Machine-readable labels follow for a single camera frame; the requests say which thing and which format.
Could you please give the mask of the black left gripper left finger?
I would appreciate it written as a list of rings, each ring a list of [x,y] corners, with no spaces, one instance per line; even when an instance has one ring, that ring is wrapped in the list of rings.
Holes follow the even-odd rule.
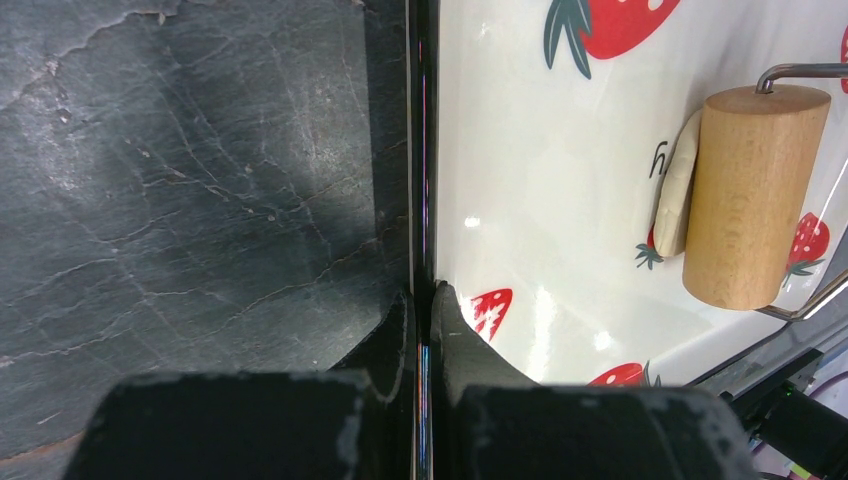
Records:
[[[415,317],[398,294],[326,371],[166,372],[102,400],[68,479],[409,479]]]

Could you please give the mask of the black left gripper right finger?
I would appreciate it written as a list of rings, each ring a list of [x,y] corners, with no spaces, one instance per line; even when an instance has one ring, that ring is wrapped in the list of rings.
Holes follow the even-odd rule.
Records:
[[[753,479],[729,406],[693,388],[543,386],[465,322],[440,284],[431,315],[438,479]]]

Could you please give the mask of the strawberry print enamel tray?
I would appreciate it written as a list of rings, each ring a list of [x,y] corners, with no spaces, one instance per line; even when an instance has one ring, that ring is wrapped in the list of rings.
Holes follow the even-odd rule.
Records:
[[[415,284],[537,382],[683,384],[780,330],[687,293],[654,205],[700,100],[834,60],[843,1],[411,1]]]

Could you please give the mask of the wooden dough roller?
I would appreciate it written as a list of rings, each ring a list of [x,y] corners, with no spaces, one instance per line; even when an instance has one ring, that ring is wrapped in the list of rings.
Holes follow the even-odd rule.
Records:
[[[701,302],[809,319],[847,285],[840,274],[794,310],[774,306],[831,104],[781,78],[844,78],[844,63],[790,63],[703,106],[682,281]]]

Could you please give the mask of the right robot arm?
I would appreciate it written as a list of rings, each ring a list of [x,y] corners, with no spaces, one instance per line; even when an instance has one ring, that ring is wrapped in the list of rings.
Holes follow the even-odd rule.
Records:
[[[822,357],[809,349],[744,392],[720,398],[752,437],[820,479],[845,479],[847,418],[803,392]]]

